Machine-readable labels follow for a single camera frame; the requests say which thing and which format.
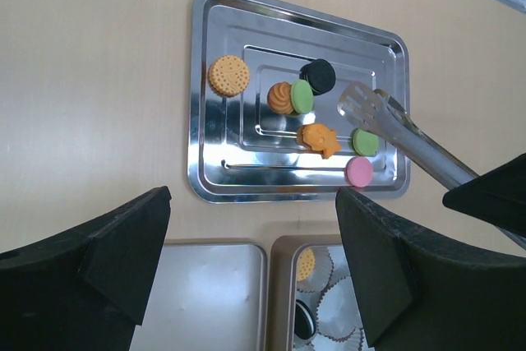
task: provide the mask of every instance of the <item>orange swirl cookie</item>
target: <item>orange swirl cookie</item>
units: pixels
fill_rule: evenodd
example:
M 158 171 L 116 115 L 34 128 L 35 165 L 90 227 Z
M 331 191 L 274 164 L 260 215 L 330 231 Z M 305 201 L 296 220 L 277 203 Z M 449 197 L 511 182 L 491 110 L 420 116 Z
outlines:
M 248 87 L 250 71 L 240 57 L 224 55 L 212 63 L 208 78 L 218 94 L 231 98 L 241 94 Z
M 291 85 L 288 82 L 279 82 L 270 88 L 266 101 L 272 111 L 278 114 L 290 114 L 294 111 L 290 90 Z
M 342 149 L 336 139 L 336 131 L 329 129 L 323 123 L 305 125 L 302 132 L 303 142 L 309 145 L 313 151 L 321 151 L 324 159 L 330 158 Z
M 303 281 L 309 277 L 316 266 L 316 257 L 311 248 L 303 250 L 298 258 L 298 272 L 296 274 L 297 281 Z

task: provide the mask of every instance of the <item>stainless steel tray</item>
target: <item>stainless steel tray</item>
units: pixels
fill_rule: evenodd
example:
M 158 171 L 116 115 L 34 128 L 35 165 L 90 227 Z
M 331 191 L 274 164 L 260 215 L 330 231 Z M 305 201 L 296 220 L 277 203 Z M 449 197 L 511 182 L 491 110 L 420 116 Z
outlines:
M 308 247 L 339 247 L 342 249 L 341 257 L 335 262 L 335 269 L 342 270 L 341 265 L 347 265 L 347 261 L 341 242 L 339 235 L 282 236 L 275 241 L 270 253 L 270 300 L 267 319 L 269 349 L 292 351 L 296 299 L 300 298 L 310 308 L 313 308 L 319 300 L 319 293 L 300 294 L 296 290 L 298 258 L 302 251 Z M 343 349 L 336 345 L 333 349 Z
M 263 351 L 266 295 L 257 245 L 165 245 L 130 350 Z
M 227 53 L 244 59 L 251 82 L 235 98 L 216 95 L 207 82 L 210 64 Z M 336 86 L 315 98 L 311 113 L 272 113 L 266 96 L 280 81 L 294 82 L 300 68 L 324 58 Z M 344 166 L 354 156 L 353 126 L 336 104 L 351 81 L 382 88 L 409 107 L 408 51 L 397 35 L 277 0 L 194 0 L 191 32 L 191 98 L 188 178 L 211 202 L 334 199 L 346 185 Z M 323 122 L 342 147 L 322 159 L 296 143 L 296 131 Z M 395 198 L 408 187 L 409 161 L 381 141 L 371 158 L 374 178 L 365 194 Z

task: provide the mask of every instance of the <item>silver cupcake liner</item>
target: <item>silver cupcake liner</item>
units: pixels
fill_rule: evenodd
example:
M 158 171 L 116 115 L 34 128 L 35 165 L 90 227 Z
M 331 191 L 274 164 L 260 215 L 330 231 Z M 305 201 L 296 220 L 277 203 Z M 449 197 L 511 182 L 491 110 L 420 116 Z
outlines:
M 311 275 L 303 281 L 298 281 L 296 287 L 300 292 L 321 292 L 329 283 L 333 263 L 327 247 L 311 247 L 314 252 L 315 266 Z
M 322 335 L 340 343 L 359 330 L 361 320 L 350 277 L 341 279 L 321 295 L 316 321 Z
M 304 302 L 314 313 L 321 299 L 321 292 L 296 292 L 296 299 Z
M 367 339 L 365 338 L 363 328 L 360 329 L 360 351 L 375 351 L 373 347 L 367 345 Z
M 360 331 L 355 330 L 347 340 L 334 341 L 327 336 L 318 334 L 312 341 L 315 351 L 361 351 Z
M 294 349 L 296 351 L 314 351 L 314 346 L 312 343 L 296 344 L 296 339 L 299 339 L 297 336 L 294 338 Z
M 334 269 L 330 277 L 329 285 L 334 285 L 341 279 L 350 276 L 347 258 L 343 246 L 328 247 L 330 259 L 333 261 Z

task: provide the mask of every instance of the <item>beige table surface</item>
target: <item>beige table surface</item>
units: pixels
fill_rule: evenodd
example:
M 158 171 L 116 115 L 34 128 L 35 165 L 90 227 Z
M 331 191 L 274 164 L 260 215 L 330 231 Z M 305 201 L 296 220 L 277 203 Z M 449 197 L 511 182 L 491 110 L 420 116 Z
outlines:
M 526 150 L 526 16 L 494 0 L 283 0 L 400 35 L 412 116 L 483 173 Z M 2 0 L 0 252 L 168 185 L 168 238 L 337 233 L 333 201 L 217 206 L 187 183 L 192 0 Z M 413 167 L 388 209 L 525 255 Z

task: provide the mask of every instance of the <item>black sandwich cookie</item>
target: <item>black sandwich cookie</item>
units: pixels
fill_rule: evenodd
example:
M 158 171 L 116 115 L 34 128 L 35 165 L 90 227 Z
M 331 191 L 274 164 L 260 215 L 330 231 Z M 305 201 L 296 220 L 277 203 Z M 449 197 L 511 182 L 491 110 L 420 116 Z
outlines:
M 335 70 L 325 59 L 316 59 L 302 67 L 299 78 L 311 85 L 315 96 L 326 94 L 336 84 Z
M 296 300 L 296 318 L 294 334 L 302 340 L 310 340 L 316 334 L 316 319 L 309 307 L 301 300 Z

